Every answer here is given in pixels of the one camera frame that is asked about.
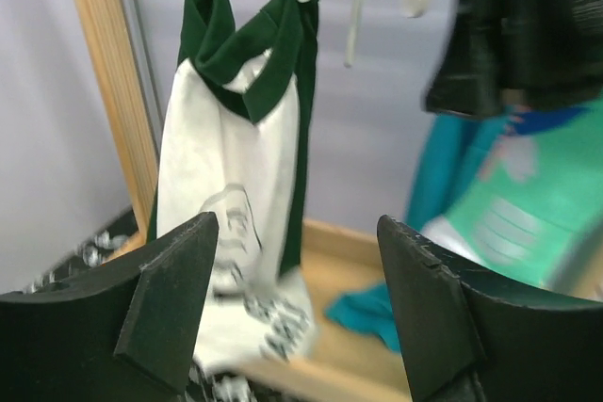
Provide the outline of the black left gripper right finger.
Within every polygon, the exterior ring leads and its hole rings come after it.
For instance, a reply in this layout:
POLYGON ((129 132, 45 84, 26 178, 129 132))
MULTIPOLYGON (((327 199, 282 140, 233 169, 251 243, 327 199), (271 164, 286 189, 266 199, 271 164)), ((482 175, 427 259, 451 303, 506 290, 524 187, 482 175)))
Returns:
POLYGON ((602 306, 500 275, 383 216, 383 272, 415 401, 598 401, 602 306))

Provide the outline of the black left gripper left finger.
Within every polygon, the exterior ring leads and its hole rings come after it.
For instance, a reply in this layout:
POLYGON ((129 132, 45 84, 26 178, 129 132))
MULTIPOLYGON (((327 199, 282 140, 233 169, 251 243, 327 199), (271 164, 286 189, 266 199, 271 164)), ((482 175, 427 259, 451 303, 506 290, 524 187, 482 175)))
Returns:
POLYGON ((5 401, 180 401, 219 223, 201 213, 40 291, 1 297, 5 401))

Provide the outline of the mint green sock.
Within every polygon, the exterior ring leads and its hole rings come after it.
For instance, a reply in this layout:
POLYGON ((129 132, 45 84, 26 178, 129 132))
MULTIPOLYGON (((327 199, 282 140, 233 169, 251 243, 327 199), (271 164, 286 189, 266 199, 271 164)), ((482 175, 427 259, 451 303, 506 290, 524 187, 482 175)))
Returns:
POLYGON ((421 232, 514 280, 590 297, 579 285, 602 245, 602 101, 516 106, 466 192, 421 232))

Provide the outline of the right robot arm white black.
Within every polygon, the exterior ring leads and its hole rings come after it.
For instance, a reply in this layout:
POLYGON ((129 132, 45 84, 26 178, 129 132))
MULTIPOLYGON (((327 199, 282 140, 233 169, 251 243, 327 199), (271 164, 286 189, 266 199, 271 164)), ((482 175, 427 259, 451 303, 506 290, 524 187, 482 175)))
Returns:
POLYGON ((602 0, 458 0, 426 110, 494 117, 508 89, 535 110, 593 99, 602 90, 602 0))

